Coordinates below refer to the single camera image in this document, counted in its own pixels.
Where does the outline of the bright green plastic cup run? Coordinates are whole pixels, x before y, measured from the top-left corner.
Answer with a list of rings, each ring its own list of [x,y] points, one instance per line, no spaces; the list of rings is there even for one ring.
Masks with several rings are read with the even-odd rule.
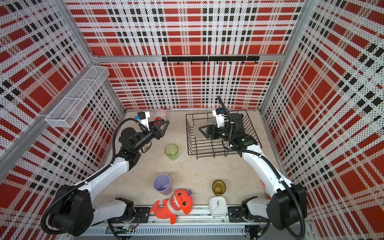
[[[169,144],[165,147],[165,154],[171,161],[175,161],[179,157],[179,147],[176,144]]]

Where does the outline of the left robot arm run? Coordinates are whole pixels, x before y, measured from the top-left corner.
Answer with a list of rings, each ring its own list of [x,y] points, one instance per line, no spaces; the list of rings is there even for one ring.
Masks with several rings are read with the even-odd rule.
[[[43,213],[40,226],[50,235],[82,235],[90,226],[111,219],[133,220],[135,212],[133,201],[116,198],[111,202],[93,205],[93,200],[115,179],[130,171],[139,161],[143,148],[153,139],[161,139],[168,128],[169,121],[161,119],[147,122],[138,117],[131,119],[141,129],[125,128],[120,137],[113,134],[113,142],[119,141],[121,148],[112,145],[112,160],[103,168],[80,182],[61,186],[54,201]]]

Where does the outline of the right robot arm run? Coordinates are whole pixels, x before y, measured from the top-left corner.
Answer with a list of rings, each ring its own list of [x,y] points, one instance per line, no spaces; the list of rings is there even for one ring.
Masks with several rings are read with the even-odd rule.
[[[248,198],[243,201],[243,215],[268,219],[278,230],[286,229],[297,240],[306,234],[307,190],[285,177],[266,157],[254,137],[247,134],[243,117],[231,113],[221,97],[220,107],[213,110],[214,124],[199,128],[206,139],[222,141],[227,152],[236,152],[257,173],[265,185],[269,200]]]

